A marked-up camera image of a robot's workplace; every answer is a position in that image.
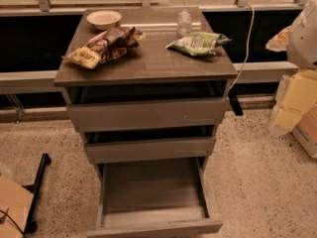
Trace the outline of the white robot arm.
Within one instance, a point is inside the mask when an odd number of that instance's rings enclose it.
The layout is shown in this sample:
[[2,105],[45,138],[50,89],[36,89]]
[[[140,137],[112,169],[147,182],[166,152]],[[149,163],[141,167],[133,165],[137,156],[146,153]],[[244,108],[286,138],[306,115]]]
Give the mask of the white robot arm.
[[310,0],[289,27],[265,45],[272,52],[286,52],[287,60],[298,67],[317,68],[317,0]]

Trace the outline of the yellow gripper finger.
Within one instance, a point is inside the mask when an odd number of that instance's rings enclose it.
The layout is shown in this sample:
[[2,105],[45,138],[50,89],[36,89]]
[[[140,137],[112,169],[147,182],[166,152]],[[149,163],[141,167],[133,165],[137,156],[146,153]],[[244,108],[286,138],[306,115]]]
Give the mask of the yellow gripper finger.
[[289,31],[290,26],[282,29],[266,43],[265,48],[272,52],[285,52],[288,43]]

